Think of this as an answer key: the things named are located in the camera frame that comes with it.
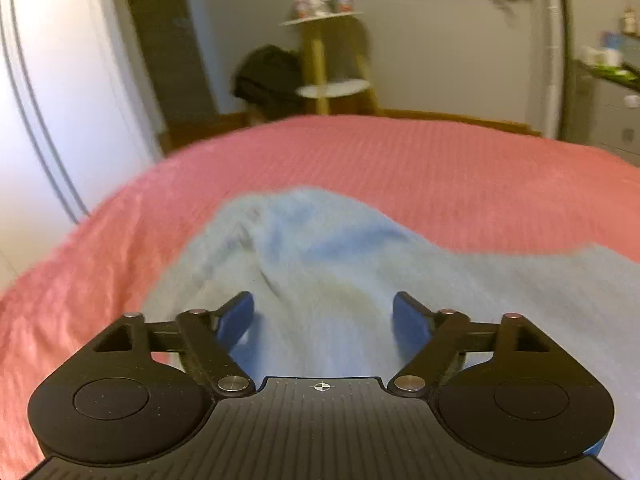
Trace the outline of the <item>grey sweatpants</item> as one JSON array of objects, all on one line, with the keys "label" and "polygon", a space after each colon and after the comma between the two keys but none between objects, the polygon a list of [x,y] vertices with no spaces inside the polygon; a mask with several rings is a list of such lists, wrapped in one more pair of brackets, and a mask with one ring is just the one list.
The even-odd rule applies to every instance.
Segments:
[{"label": "grey sweatpants", "polygon": [[152,322],[254,300],[233,359],[268,376],[392,378],[426,344],[416,305],[475,322],[524,315],[612,394],[605,463],[639,474],[639,266],[589,243],[542,256],[458,254],[358,200],[291,188],[230,200],[143,301]]}]

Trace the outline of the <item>pink ribbed bedspread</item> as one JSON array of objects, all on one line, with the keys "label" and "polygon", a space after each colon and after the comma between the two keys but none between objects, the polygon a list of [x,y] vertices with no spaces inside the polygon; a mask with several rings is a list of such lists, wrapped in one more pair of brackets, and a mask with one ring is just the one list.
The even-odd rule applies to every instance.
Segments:
[{"label": "pink ribbed bedspread", "polygon": [[361,200],[457,252],[639,257],[639,171],[606,151],[456,122],[299,117],[186,148],[103,202],[1,299],[1,474],[40,449],[26,406],[96,332],[138,310],[226,201],[297,185]]}]

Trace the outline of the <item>dark wooden door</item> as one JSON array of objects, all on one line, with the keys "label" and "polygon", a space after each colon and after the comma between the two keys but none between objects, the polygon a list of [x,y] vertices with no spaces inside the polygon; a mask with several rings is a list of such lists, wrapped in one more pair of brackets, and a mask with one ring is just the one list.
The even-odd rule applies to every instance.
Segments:
[{"label": "dark wooden door", "polygon": [[208,122],[217,115],[188,0],[128,0],[163,118],[168,125]]}]

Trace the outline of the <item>white wardrobe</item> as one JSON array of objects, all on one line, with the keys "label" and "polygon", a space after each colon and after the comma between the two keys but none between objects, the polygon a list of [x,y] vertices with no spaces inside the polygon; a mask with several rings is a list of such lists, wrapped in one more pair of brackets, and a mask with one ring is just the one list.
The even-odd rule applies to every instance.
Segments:
[{"label": "white wardrobe", "polygon": [[1,0],[1,283],[160,160],[126,0]]}]

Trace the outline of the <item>black bag on floor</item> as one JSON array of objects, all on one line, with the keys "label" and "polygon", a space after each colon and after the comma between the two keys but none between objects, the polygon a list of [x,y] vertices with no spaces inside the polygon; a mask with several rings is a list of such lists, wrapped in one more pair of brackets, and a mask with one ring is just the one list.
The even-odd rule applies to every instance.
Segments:
[{"label": "black bag on floor", "polygon": [[302,110],[303,99],[297,94],[302,85],[298,53],[267,44],[250,52],[236,69],[232,94],[276,119]]}]

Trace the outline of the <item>grey drawer cabinet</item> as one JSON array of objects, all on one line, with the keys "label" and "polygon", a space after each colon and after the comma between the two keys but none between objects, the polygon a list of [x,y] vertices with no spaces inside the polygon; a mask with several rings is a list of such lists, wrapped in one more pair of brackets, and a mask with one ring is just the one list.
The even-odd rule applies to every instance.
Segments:
[{"label": "grey drawer cabinet", "polygon": [[602,148],[639,166],[639,84],[621,84],[582,63],[574,71],[565,140]]}]

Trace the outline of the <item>yellow two-tier side table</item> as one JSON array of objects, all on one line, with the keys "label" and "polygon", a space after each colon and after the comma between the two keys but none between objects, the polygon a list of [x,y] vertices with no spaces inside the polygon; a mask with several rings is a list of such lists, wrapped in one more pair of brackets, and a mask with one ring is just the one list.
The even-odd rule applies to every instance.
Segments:
[{"label": "yellow two-tier side table", "polygon": [[367,113],[382,114],[360,15],[358,11],[334,12],[281,23],[298,32],[303,85],[296,94],[314,104],[317,115],[329,116],[334,100],[356,96],[367,98]]}]

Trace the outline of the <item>white vertical pipe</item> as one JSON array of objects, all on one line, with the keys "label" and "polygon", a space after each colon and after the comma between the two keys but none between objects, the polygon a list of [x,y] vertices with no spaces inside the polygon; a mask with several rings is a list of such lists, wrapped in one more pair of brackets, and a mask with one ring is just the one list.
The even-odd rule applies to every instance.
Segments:
[{"label": "white vertical pipe", "polygon": [[544,119],[542,135],[559,140],[564,127],[570,11],[567,0],[544,0]]}]

